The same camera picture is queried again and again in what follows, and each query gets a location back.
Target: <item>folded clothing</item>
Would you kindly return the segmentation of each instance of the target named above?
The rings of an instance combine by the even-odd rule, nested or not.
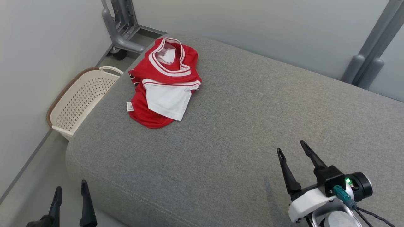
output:
[[[156,40],[145,58],[132,70],[136,86],[129,116],[148,128],[181,121],[192,93],[199,90],[198,53],[172,38]]]

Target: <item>laundry basket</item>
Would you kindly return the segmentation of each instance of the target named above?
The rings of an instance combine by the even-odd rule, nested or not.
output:
[[[105,72],[112,66],[93,67],[79,73],[59,94],[46,115],[48,125],[70,141],[76,129],[119,76]]]

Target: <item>basket rim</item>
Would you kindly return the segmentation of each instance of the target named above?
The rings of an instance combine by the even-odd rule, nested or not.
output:
[[[62,97],[65,95],[65,93],[70,89],[70,87],[85,73],[90,72],[90,71],[94,71],[94,70],[100,70],[99,67],[91,67],[88,69],[85,69],[83,71],[81,71],[79,74],[77,74],[77,76],[75,76],[75,78],[73,78],[69,84],[63,88],[62,92],[60,92],[60,94],[57,96],[57,98],[55,99],[55,101],[53,101],[52,105],[49,107],[48,112],[46,113],[46,122],[48,123],[49,127],[52,128],[53,124],[51,122],[51,114],[53,109],[56,107],[56,105],[58,104],[58,102],[60,101],[60,99],[62,99]]]

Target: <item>white label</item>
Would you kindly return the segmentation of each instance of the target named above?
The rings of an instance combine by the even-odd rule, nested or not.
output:
[[[126,103],[126,110],[127,110],[128,112],[134,111],[133,106],[132,106],[132,102],[127,102],[127,103]]]

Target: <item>gray fabric surface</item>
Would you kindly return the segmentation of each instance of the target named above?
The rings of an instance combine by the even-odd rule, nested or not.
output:
[[[326,164],[365,173],[374,195],[359,206],[404,226],[403,103],[220,42],[167,36],[199,53],[202,87],[181,122],[148,129],[126,112],[127,72],[118,79],[66,154],[95,206],[132,227],[305,226],[289,220],[276,155],[282,148],[303,187],[315,184],[302,139]]]

